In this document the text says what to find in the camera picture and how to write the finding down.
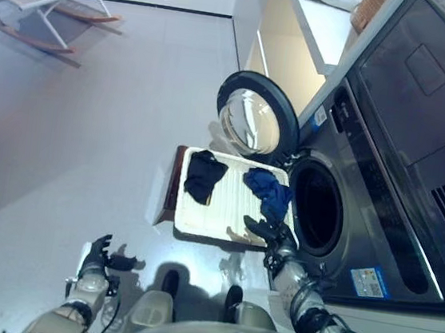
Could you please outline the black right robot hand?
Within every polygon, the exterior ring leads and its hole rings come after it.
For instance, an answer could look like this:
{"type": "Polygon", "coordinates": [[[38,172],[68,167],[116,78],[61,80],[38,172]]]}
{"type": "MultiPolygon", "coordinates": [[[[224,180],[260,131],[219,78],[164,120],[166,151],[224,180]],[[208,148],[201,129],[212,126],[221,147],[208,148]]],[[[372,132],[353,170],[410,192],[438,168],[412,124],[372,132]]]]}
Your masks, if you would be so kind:
{"type": "Polygon", "coordinates": [[[278,224],[270,224],[266,220],[255,221],[251,216],[244,215],[244,225],[254,235],[263,239],[269,247],[289,248],[296,251],[298,246],[296,238],[290,227],[283,221],[278,224]]]}

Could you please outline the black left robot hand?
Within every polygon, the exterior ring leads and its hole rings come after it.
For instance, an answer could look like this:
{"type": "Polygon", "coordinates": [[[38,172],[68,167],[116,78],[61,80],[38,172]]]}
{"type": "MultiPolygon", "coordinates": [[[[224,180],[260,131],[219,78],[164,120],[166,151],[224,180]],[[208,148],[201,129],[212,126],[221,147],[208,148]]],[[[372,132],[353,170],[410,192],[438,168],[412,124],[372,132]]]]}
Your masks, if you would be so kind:
{"type": "Polygon", "coordinates": [[[117,270],[118,272],[128,272],[137,266],[137,257],[127,257],[119,254],[110,255],[108,253],[112,238],[112,234],[108,234],[92,242],[90,251],[84,257],[82,265],[79,271],[77,271],[79,278],[87,273],[96,273],[106,277],[107,268],[117,270]]]}

